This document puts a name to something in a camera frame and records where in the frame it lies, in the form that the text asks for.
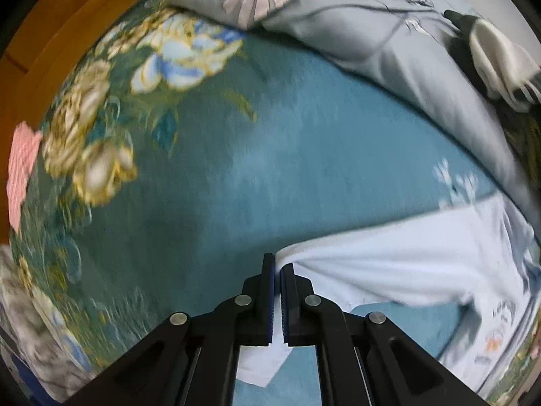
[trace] wooden plank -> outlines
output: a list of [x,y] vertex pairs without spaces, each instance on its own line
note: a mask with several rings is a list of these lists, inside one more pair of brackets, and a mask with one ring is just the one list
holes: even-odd
[[0,58],[0,244],[8,242],[9,221],[7,219],[7,161],[11,149],[11,137],[15,126],[21,121],[14,114],[12,102],[16,86],[24,77],[24,71],[6,55]]
[[89,0],[55,34],[20,86],[21,114],[43,114],[66,75],[107,28],[137,0]]
[[7,52],[30,69],[58,29],[88,0],[38,0],[15,33]]

